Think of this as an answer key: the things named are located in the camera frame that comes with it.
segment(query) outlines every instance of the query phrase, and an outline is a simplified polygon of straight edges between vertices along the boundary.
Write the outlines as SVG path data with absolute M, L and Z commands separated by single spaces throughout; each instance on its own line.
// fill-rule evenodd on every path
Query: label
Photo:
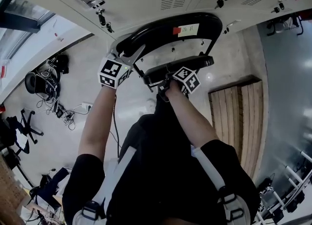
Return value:
M 199 28 L 199 23 L 179 26 L 181 32 L 177 34 L 178 37 L 196 36 Z

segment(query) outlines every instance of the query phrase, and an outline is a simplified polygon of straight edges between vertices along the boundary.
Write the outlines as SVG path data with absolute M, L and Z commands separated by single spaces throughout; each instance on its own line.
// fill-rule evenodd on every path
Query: white wall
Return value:
M 7 65 L 6 77 L 1 82 L 0 103 L 8 97 L 29 71 L 89 33 L 60 16 L 54 16 L 48 20 L 37 34 L 32 34 L 27 39 Z

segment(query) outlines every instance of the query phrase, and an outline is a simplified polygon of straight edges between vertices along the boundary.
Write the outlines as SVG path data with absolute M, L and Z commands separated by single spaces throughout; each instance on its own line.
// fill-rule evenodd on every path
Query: black t-shirt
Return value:
M 136 153 L 112 194 L 108 225 L 159 224 L 168 217 L 199 225 L 226 224 L 224 209 L 217 205 L 218 193 L 191 156 L 190 142 L 175 116 L 144 115 L 128 132 L 121 157 L 130 145 Z M 201 150 L 227 187 L 245 200 L 253 219 L 259 195 L 234 148 L 213 140 Z M 103 179 L 103 163 L 97 157 L 83 154 L 77 158 L 62 200 L 67 224 L 71 225 L 74 215 L 92 200 Z

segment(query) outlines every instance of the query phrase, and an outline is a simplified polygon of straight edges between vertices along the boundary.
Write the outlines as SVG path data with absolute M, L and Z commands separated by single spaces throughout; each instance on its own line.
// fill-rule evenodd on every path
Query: sticker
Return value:
M 181 32 L 177 34 L 178 37 L 196 36 L 199 28 L 199 23 L 179 26 Z
M 106 74 L 112 77 L 115 77 L 118 75 L 119 71 L 121 69 L 121 64 L 112 61 L 112 60 L 107 60 L 105 62 L 104 67 L 101 70 L 102 74 Z
M 186 67 L 182 67 L 173 75 L 173 77 L 177 79 L 178 81 L 183 82 L 192 72 L 193 72 L 192 70 Z
M 125 73 L 123 74 L 123 76 L 120 77 L 120 79 L 118 80 L 118 86 L 119 86 L 126 78 L 128 78 L 128 72 L 129 72 L 129 70 L 128 70 L 127 72 L 125 72 Z
M 115 80 L 105 77 L 103 75 L 99 76 L 101 84 L 109 87 L 115 87 Z
M 196 90 L 196 88 L 200 85 L 197 75 L 194 74 L 192 77 L 187 79 L 185 85 L 188 88 L 189 92 L 192 94 Z
M 174 28 L 174 35 L 181 33 L 181 28 Z

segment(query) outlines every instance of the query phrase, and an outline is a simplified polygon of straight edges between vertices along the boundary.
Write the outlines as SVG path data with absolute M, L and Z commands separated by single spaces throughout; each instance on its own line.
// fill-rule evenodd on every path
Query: hand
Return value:
M 176 94 L 176 93 L 182 93 L 182 92 L 181 92 L 178 82 L 173 79 L 170 82 L 170 88 L 166 91 L 165 94 L 169 98 L 170 95 Z

